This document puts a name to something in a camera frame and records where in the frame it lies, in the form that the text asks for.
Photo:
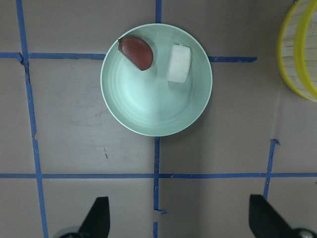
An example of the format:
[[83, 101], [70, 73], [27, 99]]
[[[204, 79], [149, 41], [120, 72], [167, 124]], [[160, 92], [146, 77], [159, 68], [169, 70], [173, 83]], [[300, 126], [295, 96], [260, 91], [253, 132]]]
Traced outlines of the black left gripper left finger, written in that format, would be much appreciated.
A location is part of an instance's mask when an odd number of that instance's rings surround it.
[[82, 238], [107, 238], [110, 231], [108, 197], [97, 197], [79, 228]]

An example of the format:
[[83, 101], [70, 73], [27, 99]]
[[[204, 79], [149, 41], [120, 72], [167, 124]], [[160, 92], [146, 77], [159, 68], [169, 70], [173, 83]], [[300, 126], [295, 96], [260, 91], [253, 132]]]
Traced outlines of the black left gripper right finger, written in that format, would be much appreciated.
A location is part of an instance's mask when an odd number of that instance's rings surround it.
[[249, 227], [256, 238], [297, 237], [297, 233], [293, 231], [262, 195], [250, 195]]

